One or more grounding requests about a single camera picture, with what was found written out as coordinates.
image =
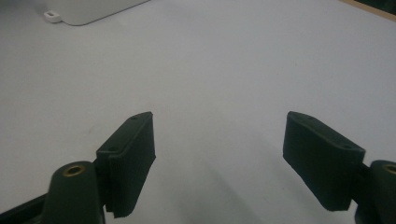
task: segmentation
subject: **white surface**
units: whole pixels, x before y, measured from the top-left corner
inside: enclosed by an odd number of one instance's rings
[[[48,189],[131,115],[157,160],[107,223],[353,223],[282,159],[288,111],[396,161],[396,23],[335,0],[152,0],[86,26],[0,1],[0,211]]]

